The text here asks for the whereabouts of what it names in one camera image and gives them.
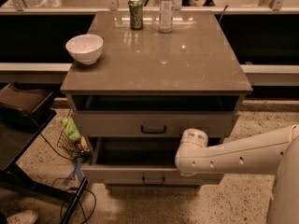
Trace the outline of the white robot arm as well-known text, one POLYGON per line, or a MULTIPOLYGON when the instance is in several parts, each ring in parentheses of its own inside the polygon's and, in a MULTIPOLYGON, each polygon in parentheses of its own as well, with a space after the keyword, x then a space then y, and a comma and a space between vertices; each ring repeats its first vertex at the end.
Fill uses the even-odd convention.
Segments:
POLYGON ((299 224, 298 125, 213 147, 204 132, 188 129, 181 137, 175 165, 183 176, 273 175, 266 223, 299 224))

